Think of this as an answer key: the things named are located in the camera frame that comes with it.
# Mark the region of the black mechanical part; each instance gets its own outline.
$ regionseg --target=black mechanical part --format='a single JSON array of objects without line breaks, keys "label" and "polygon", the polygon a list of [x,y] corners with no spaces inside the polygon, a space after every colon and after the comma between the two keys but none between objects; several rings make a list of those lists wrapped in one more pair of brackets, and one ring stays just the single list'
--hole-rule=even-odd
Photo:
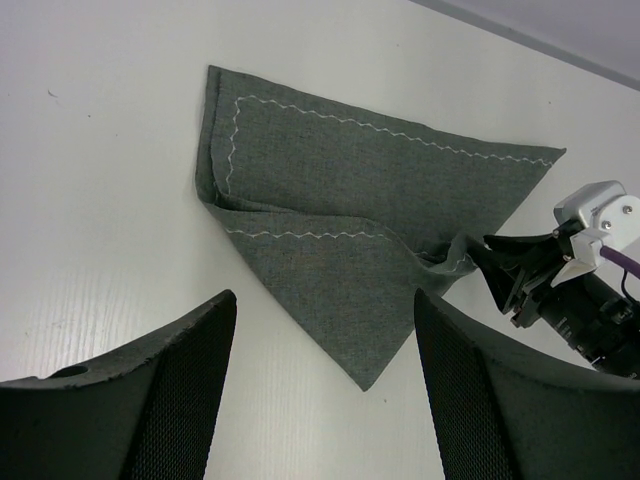
[{"label": "black mechanical part", "polygon": [[593,273],[551,281],[571,259],[570,237],[581,226],[567,222],[549,235],[469,240],[469,254],[482,271],[496,305],[527,328],[543,318],[597,370],[640,375],[640,305],[622,297]]}]

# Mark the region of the cloth fold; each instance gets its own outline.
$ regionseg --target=cloth fold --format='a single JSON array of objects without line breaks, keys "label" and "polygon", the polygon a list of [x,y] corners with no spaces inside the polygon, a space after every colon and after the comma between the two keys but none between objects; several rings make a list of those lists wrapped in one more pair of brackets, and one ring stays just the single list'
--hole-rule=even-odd
[{"label": "cloth fold", "polygon": [[200,199],[293,319],[367,390],[413,329],[417,288],[474,268],[564,150],[439,132],[210,67]]}]

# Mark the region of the cloth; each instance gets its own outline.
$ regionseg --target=cloth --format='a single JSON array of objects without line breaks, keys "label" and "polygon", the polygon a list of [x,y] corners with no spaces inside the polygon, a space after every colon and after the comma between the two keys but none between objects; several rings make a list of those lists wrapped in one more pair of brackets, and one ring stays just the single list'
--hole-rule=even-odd
[{"label": "cloth", "polygon": [[196,187],[262,283],[364,391],[412,332],[416,289],[441,295],[473,270],[458,234],[494,233],[563,153],[210,67]]}]

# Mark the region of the folded cloth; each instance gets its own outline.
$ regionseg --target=folded cloth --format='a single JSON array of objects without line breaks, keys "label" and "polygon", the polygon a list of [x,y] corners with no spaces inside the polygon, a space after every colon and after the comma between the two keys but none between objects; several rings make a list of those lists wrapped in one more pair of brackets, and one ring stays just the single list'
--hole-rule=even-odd
[{"label": "folded cloth", "polygon": [[209,67],[199,198],[298,324],[367,390],[417,288],[474,268],[565,150],[487,143]]}]

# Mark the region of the white table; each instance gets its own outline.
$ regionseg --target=white table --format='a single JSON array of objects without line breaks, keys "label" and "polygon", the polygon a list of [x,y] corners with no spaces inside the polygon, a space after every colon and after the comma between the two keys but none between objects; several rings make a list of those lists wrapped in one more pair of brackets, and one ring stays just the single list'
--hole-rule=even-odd
[{"label": "white table", "polygon": [[[197,201],[208,64],[485,140],[568,147],[508,234],[549,231],[555,202],[586,182],[640,193],[640,93],[408,0],[0,3],[0,380],[46,376],[231,288],[208,478],[443,478],[415,337],[363,394]],[[514,329],[477,273],[448,299],[581,361],[542,322]]]}]

